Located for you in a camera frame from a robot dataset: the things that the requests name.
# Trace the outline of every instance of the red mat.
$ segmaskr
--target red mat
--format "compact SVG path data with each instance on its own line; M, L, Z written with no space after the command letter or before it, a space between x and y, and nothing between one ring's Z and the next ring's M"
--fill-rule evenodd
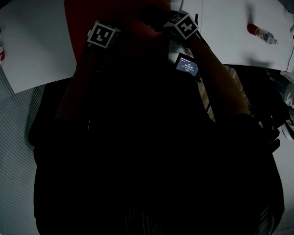
M65 0L65 13L76 60L83 52L87 33L96 20L113 21L122 26L126 41L118 55L168 59L169 41L150 26L139 21L139 14L149 4L170 10L170 0Z

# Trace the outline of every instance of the bottle label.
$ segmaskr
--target bottle label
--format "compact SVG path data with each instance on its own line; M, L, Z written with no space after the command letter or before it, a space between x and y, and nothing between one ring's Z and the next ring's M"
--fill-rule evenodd
M4 49L3 46L0 47L0 62L4 59Z
M260 32L259 32L259 37L262 38L263 40L265 40L266 42L268 42L268 38L270 36L270 32L264 30L264 29L261 29Z

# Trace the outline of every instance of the dark clothing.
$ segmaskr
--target dark clothing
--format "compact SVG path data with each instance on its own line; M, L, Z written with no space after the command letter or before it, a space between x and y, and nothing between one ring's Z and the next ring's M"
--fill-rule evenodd
M35 148L41 235L255 233L272 160L259 127L215 124L190 74L154 71L99 74L85 121L55 121Z

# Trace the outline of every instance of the white table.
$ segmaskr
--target white table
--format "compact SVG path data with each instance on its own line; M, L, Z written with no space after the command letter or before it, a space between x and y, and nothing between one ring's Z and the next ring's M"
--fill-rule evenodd
M279 45L248 34L246 4L255 8L255 24L272 32ZM178 10L181 0L172 0ZM293 43L292 20L277 0L184 0L183 10L197 13L200 32L225 64L259 65L285 70ZM15 93L71 77L76 61L66 23L64 0L13 0L0 10L6 59L3 71ZM182 48L171 45L175 61ZM294 70L294 53L289 71Z
M248 33L248 7L254 24L279 41L268 45ZM278 0L204 0L201 34L224 64L261 66L285 71L294 45L293 18ZM294 71L294 52L288 71Z

